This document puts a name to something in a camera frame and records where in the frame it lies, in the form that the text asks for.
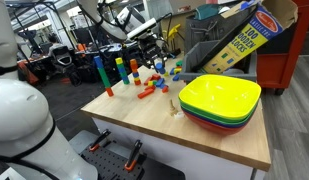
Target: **plastic bowl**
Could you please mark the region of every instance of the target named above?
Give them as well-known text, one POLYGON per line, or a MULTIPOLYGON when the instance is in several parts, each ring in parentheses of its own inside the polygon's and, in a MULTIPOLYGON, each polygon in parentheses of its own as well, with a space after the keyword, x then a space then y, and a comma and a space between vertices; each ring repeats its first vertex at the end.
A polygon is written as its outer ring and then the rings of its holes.
POLYGON ((179 98, 186 104, 229 120, 244 119, 253 109, 261 87, 248 80, 203 75, 185 86, 179 98))
POLYGON ((242 123, 243 121, 246 121, 246 119, 251 116, 251 114, 255 111, 257 105, 258 105, 258 102, 255 104, 255 106, 253 107, 252 111, 246 116, 244 117, 243 119, 226 119, 226 118, 223 118, 223 117, 219 117, 219 116, 216 116, 214 114, 211 114, 211 113, 207 113, 205 111, 202 111, 200 109, 197 109, 195 107, 192 107, 184 102, 182 102, 182 100, 180 100, 180 105, 181 107, 185 108, 186 110, 192 112, 193 114, 197 114, 201 117, 205 117, 205 118, 208 118, 212 121, 218 121, 220 123, 227 123, 227 124, 240 124, 242 123))
POLYGON ((201 126, 204 129, 207 129, 208 131, 217 133, 217 134, 221 134, 221 135, 231 135, 231 134, 235 134, 237 132, 239 132, 240 130, 242 130, 244 126, 239 127, 239 128, 225 128, 222 126, 218 126, 216 124, 213 123, 209 123, 207 121, 201 120, 195 116, 192 116, 191 114, 188 114, 184 111, 184 114, 194 123, 198 124, 199 126, 201 126))
POLYGON ((195 114, 189 110, 187 110, 186 108, 184 107, 181 107, 183 111, 185 111, 186 113, 188 114, 191 114, 192 116, 195 116, 201 120, 204 120, 204 121, 207 121, 209 123, 213 123, 213 124, 216 124, 218 126, 222 126, 222 127, 226 127, 226 128, 239 128, 239 127, 242 127, 244 126, 245 124, 247 124, 249 122, 249 120, 251 119, 251 117, 253 116, 254 113, 252 113, 250 116, 248 116, 246 119, 244 119, 244 121, 242 121, 241 123, 223 123, 223 122, 219 122, 219 121, 213 121, 209 118, 206 118, 206 117, 202 117, 198 114, 195 114))

